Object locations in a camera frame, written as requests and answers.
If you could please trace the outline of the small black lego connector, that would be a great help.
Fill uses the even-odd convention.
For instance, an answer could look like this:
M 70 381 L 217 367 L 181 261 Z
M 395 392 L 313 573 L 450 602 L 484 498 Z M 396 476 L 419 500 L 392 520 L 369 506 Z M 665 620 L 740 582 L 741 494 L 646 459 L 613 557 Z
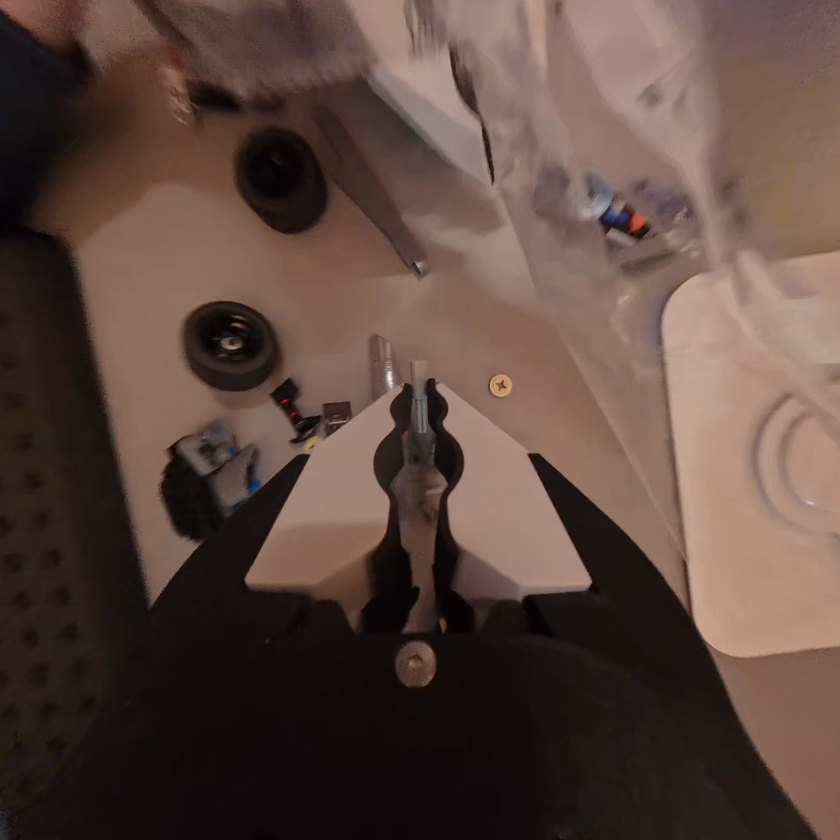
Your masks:
M 291 445 L 303 445 L 315 437 L 322 421 L 319 414 L 305 416 L 301 413 L 298 404 L 300 393 L 298 384 L 288 377 L 269 394 L 269 399 L 280 409 L 292 428 L 294 435 L 290 440 Z

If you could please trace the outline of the small grey lego connector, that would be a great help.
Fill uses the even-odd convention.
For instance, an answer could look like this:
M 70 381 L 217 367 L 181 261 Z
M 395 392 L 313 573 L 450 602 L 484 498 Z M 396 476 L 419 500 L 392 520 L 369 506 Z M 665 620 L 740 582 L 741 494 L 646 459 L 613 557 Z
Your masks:
M 435 432 L 429 421 L 427 362 L 425 360 L 411 360 L 409 366 L 413 388 L 410 449 L 416 463 L 428 464 L 431 462 L 434 453 Z

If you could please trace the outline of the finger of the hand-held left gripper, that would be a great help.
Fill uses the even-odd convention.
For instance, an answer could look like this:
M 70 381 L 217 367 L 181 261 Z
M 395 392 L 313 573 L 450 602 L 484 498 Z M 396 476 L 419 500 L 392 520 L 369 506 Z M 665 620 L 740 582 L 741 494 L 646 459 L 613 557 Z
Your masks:
M 373 69 L 373 92 L 447 163 L 483 185 L 494 183 L 489 137 L 455 54 L 439 51 Z

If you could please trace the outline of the white metal stand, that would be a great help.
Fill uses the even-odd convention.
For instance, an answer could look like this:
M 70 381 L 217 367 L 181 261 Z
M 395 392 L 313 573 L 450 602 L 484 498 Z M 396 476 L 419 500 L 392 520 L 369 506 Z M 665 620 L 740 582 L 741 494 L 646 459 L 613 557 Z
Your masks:
M 689 593 L 736 658 L 838 647 L 838 254 L 753 250 L 661 322 Z

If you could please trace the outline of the black lego wheel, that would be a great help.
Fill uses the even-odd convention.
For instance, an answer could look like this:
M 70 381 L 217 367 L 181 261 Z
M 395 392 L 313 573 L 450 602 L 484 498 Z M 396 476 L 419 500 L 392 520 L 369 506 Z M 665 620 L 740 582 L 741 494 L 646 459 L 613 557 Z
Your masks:
M 322 168 L 296 132 L 268 127 L 247 134 L 234 156 L 234 180 L 245 204 L 278 233 L 304 233 L 326 211 Z
M 220 392 L 254 390 L 280 365 L 280 342 L 270 322 L 235 301 L 211 301 L 191 311 L 181 342 L 188 370 Z

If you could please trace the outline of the plastic bag with lego pieces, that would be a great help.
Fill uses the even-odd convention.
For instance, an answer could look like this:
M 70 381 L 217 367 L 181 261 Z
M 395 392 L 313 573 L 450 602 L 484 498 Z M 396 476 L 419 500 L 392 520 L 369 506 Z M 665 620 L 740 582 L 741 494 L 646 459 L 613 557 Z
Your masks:
M 733 269 L 758 345 L 713 350 L 781 379 L 838 440 L 838 306 L 748 248 L 721 179 L 720 110 L 700 2 L 541 2 L 569 30 L 596 96 L 676 173 L 608 173 L 550 100 L 530 2 L 405 2 L 413 51 L 446 50 L 489 134 L 496 185 L 532 279 L 671 534 L 681 531 L 660 320 L 699 270 Z

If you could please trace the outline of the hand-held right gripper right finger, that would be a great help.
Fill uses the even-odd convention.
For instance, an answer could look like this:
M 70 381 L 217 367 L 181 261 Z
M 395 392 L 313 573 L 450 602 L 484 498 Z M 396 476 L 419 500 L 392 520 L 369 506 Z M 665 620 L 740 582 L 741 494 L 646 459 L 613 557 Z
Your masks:
M 528 450 L 435 380 L 429 425 L 444 478 L 433 581 L 445 630 L 474 631 L 499 602 L 589 591 L 592 578 Z

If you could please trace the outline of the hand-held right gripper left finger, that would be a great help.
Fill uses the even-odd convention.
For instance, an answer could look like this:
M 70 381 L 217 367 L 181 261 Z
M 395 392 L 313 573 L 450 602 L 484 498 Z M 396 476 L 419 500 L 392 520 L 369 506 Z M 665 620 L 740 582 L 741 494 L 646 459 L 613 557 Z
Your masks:
M 394 481 L 404 467 L 404 388 L 318 444 L 246 575 L 256 592 L 340 604 L 369 630 L 404 625 L 404 548 Z

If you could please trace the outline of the black lego fender assembly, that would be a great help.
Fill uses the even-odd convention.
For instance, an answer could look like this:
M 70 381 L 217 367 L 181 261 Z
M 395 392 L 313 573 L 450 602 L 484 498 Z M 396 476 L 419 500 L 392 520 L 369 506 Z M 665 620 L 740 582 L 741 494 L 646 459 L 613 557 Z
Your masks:
M 179 438 L 167 454 L 161 500 L 175 532 L 193 543 L 215 534 L 261 488 L 259 448 L 240 447 L 220 421 Z

